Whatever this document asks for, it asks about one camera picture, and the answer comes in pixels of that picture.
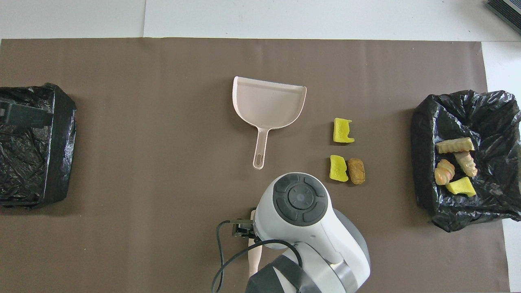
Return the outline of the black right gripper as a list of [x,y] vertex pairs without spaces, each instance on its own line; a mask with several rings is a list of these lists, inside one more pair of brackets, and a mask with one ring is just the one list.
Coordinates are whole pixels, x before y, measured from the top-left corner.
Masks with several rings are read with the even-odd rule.
[[253,220],[251,219],[233,219],[232,235],[234,237],[255,239]]

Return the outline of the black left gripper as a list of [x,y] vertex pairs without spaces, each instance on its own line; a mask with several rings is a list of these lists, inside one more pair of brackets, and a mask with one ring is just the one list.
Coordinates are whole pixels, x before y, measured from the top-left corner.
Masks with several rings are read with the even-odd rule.
[[28,128],[43,128],[53,122],[54,101],[48,108],[37,108],[16,103],[14,100],[1,98],[0,123]]

